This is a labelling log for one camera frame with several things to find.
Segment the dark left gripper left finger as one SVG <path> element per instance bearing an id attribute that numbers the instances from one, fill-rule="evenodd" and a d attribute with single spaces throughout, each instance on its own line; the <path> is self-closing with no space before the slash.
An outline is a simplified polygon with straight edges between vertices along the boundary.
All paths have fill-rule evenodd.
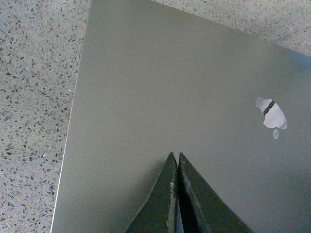
<path id="1" fill-rule="evenodd" d="M 171 152 L 126 233 L 174 233 L 177 229 L 178 167 Z"/>

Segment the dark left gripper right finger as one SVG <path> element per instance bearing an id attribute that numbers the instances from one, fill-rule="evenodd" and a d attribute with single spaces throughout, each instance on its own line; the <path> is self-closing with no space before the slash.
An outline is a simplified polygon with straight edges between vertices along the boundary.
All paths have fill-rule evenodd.
<path id="1" fill-rule="evenodd" d="M 217 195 L 183 153 L 179 154 L 178 198 L 185 233 L 252 233 Z"/>

